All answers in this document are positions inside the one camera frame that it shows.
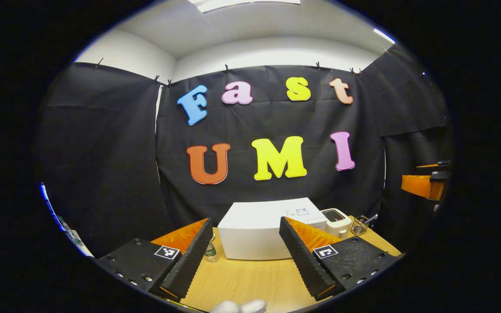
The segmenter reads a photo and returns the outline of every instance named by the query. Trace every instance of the yellow letter m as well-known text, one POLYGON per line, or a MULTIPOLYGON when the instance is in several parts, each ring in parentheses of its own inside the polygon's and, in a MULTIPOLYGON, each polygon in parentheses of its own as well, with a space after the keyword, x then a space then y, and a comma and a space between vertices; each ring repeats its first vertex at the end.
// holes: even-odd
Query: yellow letter m
POLYGON ((256 149, 258 159, 258 172, 254 175, 255 180, 269 180, 272 174, 268 171, 268 164, 277 178, 280 178, 284 173, 285 165, 287 164, 286 176, 301 177, 307 174, 307 170, 303 166, 303 158, 301 155, 301 144, 303 138, 299 136, 287 137, 282 151, 278 152, 270 139, 257 139, 252 142, 252 146, 256 149))

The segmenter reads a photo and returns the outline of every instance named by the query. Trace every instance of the toaster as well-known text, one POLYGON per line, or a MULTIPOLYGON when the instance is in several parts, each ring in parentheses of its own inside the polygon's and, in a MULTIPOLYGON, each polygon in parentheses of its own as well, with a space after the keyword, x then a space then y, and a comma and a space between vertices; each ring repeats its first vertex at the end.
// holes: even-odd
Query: toaster
POLYGON ((321 212, 328 219, 326 222, 326 232, 346 239, 351 230, 351 218, 336 208, 322 210, 321 212))

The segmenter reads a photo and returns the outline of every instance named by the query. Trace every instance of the table surface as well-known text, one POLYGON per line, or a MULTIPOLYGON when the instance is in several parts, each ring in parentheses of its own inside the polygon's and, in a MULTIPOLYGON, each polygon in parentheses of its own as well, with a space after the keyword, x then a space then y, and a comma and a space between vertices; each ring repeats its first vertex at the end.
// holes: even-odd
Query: table surface
MULTIPOLYGON (((225 258, 217 228, 213 243, 218 260, 202 259, 183 305, 211 311, 222 301, 242 305, 254 299, 268 303, 267 313, 286 313, 319 301, 308 293, 292 258, 268 261, 230 260, 225 258)), ((361 238, 393 256, 401 254, 394 246, 369 229, 361 238)))

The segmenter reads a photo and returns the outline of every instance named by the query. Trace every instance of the water bottle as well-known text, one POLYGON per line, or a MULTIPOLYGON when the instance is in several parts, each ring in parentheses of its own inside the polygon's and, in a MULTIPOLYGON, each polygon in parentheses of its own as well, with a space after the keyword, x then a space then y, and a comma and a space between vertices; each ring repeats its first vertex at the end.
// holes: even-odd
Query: water bottle
POLYGON ((206 261, 208 262, 215 262, 217 261, 217 255, 215 252, 214 244, 210 242, 208 244, 208 248, 206 248, 206 252, 204 253, 206 257, 206 261))

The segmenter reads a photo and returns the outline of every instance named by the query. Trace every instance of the white cardboard box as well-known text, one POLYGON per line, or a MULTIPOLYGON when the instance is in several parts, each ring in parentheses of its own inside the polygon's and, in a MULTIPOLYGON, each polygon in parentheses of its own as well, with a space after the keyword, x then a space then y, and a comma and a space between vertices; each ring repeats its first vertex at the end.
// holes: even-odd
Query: white cardboard box
POLYGON ((326 228, 326 217, 308 198, 235 202, 217 226, 225 256, 238 260, 291 258, 280 236, 281 216, 326 228))

